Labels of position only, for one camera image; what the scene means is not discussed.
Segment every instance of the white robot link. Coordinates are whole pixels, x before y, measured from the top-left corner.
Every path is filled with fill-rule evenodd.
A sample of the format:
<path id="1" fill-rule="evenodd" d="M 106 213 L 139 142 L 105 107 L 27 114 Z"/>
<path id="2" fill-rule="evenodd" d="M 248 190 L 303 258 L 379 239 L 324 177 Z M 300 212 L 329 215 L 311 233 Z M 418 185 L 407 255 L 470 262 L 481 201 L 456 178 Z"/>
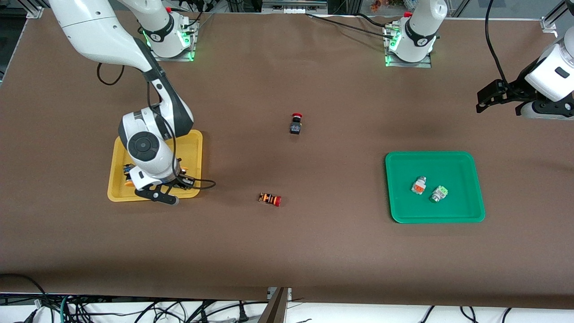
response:
<path id="1" fill-rule="evenodd" d="M 570 27 L 524 68 L 515 81 L 496 79 L 480 90 L 476 112 L 496 104 L 523 102 L 515 109 L 517 116 L 574 120 L 573 56 L 574 27 Z"/>
<path id="2" fill-rule="evenodd" d="M 398 25 L 399 35 L 389 49 L 404 61 L 422 61 L 432 51 L 436 32 L 447 11 L 444 0 L 420 0 L 411 17 L 393 22 Z"/>
<path id="3" fill-rule="evenodd" d="M 175 18 L 161 6 L 161 0 L 121 2 L 135 13 L 144 29 L 155 30 L 163 37 L 163 41 L 152 45 L 157 53 L 176 55 L 182 50 L 180 44 L 169 41 L 179 26 L 173 26 Z M 181 170 L 165 140 L 189 133 L 193 127 L 189 107 L 177 95 L 150 49 L 122 28 L 106 0 L 51 0 L 50 5 L 64 34 L 80 54 L 101 63 L 135 67 L 159 93 L 160 103 L 124 115 L 118 133 L 135 163 L 129 174 L 136 195 L 177 204 L 178 198 L 162 193 L 161 186 L 194 188 L 195 180 Z"/>

